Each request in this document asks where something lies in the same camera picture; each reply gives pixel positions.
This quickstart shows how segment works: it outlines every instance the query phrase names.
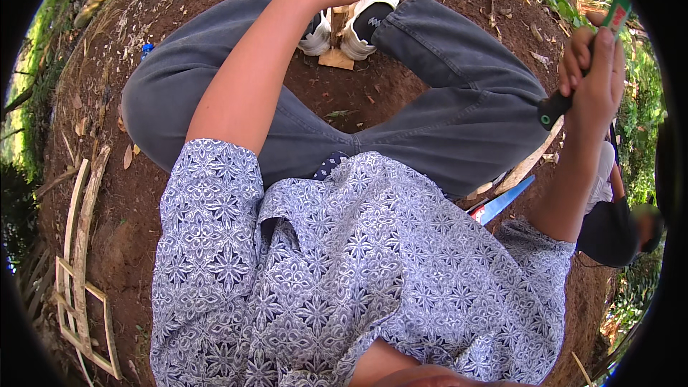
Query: blue saw blade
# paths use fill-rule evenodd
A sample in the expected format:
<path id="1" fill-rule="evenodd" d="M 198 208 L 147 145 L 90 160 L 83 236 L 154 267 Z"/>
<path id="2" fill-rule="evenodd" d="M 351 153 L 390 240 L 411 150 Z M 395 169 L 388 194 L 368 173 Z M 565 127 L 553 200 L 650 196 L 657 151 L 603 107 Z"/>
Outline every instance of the blue saw blade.
<path id="1" fill-rule="evenodd" d="M 480 225 L 484 226 L 490 220 L 494 219 L 498 213 L 508 207 L 534 180 L 535 175 L 530 175 L 511 190 L 505 192 L 493 201 L 487 202 L 485 204 L 485 213 L 480 217 Z"/>

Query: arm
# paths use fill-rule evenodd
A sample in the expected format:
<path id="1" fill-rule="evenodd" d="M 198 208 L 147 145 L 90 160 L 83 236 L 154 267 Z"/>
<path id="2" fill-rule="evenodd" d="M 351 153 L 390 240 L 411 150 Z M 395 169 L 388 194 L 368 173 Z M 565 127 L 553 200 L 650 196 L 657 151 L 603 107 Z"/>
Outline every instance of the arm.
<path id="1" fill-rule="evenodd" d="M 203 94 L 186 141 L 219 139 L 258 155 L 272 123 L 289 61 L 308 22 L 328 6 L 357 0 L 272 0 Z"/>
<path id="2" fill-rule="evenodd" d="M 579 31 L 587 36 L 585 45 L 592 41 L 592 31 Z M 590 67 L 582 79 L 566 73 L 571 62 L 571 45 L 564 53 L 560 73 L 560 83 L 571 82 L 575 86 L 573 106 L 565 116 L 566 141 L 556 167 L 554 181 L 545 196 L 530 212 L 529 221 L 536 229 L 555 240 L 576 242 L 583 222 L 583 213 L 588 200 L 590 187 L 597 173 L 600 144 L 605 132 L 618 110 L 624 92 L 624 53 L 620 42 L 614 44 L 614 37 L 608 29 L 600 29 L 594 39 L 595 55 L 590 61 L 587 57 L 573 57 L 572 66 L 585 69 Z"/>
<path id="3" fill-rule="evenodd" d="M 614 194 L 612 202 L 617 202 L 626 195 L 626 192 L 624 190 L 624 182 L 621 180 L 621 170 L 619 170 L 616 162 L 612 166 L 612 174 L 609 176 L 609 180 L 612 183 L 612 193 Z"/>

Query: batik shirt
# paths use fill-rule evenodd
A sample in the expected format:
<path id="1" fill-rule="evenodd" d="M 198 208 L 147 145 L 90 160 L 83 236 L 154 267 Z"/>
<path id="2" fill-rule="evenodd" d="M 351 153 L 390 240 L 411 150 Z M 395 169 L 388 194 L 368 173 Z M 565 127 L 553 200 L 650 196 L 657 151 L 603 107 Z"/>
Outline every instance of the batik shirt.
<path id="1" fill-rule="evenodd" d="M 160 201 L 159 386 L 346 386 L 376 338 L 473 379 L 539 383 L 563 340 L 574 245 L 495 236 L 377 152 L 263 191 L 255 155 L 185 144 Z"/>

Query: person in gray shirt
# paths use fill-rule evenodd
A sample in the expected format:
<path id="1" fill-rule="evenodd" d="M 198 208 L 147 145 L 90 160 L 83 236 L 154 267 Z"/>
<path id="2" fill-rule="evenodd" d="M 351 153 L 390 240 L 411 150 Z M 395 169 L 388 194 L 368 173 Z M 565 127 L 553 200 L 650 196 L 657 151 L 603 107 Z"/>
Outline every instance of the person in gray shirt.
<path id="1" fill-rule="evenodd" d="M 543 142 L 544 90 L 433 0 L 361 0 L 375 28 L 349 24 L 343 50 L 379 48 L 431 88 L 387 123 L 339 133 L 282 82 L 295 47 L 329 38 L 320 11 L 356 1 L 226 0 L 129 79 L 126 128 L 171 171 L 152 286 L 158 385 L 508 385 L 553 367 L 623 49 L 599 30 L 588 76 L 563 82 L 576 92 L 553 182 L 493 236 L 445 195 Z"/>

